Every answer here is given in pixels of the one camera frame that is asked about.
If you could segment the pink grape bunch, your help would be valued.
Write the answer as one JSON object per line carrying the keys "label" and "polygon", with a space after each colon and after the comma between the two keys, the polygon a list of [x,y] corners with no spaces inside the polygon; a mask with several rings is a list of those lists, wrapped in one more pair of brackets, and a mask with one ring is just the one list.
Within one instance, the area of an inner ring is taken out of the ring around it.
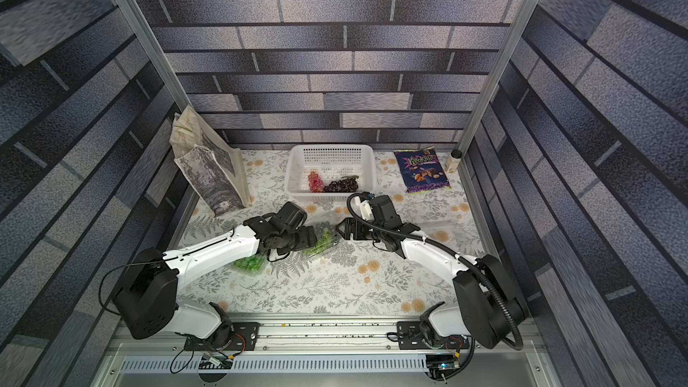
{"label": "pink grape bunch", "polygon": [[310,172],[307,176],[307,182],[309,190],[312,193],[322,193],[324,191],[324,181],[321,179],[320,175],[317,172]]}

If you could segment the dark red grape bunch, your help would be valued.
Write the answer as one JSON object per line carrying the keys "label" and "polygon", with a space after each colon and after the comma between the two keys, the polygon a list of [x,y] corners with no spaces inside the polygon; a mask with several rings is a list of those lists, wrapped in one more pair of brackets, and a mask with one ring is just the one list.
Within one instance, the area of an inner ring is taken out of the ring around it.
{"label": "dark red grape bunch", "polygon": [[356,193],[356,191],[358,191],[358,176],[342,177],[324,187],[324,193]]}

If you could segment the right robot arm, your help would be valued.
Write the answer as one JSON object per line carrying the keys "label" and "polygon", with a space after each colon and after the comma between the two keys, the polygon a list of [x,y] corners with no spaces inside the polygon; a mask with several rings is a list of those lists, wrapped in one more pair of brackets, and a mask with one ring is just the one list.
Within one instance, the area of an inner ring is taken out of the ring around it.
{"label": "right robot arm", "polygon": [[468,337],[492,349],[503,343],[522,350],[519,325],[529,317],[525,299],[499,259],[459,254],[430,238],[418,226],[404,223],[384,229],[356,218],[337,227],[342,238],[382,244],[383,249],[420,264],[453,286],[457,303],[440,302],[419,318],[419,334],[430,348]]}

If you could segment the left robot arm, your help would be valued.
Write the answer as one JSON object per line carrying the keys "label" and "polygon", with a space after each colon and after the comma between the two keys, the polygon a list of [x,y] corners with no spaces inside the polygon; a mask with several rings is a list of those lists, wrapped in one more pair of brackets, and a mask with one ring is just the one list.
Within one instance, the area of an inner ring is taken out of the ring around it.
{"label": "left robot arm", "polygon": [[261,253],[282,257],[316,244],[315,228],[300,220],[290,225],[254,217],[191,247],[144,250],[123,268],[110,299],[136,340],[167,331],[197,340],[197,349],[220,349],[234,337],[229,316],[217,303],[195,304],[180,292],[239,259]]}

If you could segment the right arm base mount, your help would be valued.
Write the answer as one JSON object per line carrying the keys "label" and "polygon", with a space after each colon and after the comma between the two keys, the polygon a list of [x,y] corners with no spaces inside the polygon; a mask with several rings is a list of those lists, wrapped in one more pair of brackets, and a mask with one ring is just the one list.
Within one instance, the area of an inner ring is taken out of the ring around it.
{"label": "right arm base mount", "polygon": [[396,331],[393,335],[396,343],[401,350],[430,350],[440,351],[468,350],[470,348],[467,337],[453,335],[447,338],[440,338],[431,342],[421,330],[419,321],[399,321],[396,324]]}

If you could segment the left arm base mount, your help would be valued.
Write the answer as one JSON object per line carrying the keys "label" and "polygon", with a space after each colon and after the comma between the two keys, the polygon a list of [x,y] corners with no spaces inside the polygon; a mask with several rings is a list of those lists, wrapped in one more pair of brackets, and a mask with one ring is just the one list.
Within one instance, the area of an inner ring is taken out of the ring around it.
{"label": "left arm base mount", "polygon": [[222,324],[208,339],[187,337],[184,351],[254,351],[259,328],[258,322],[233,322],[231,326]]}

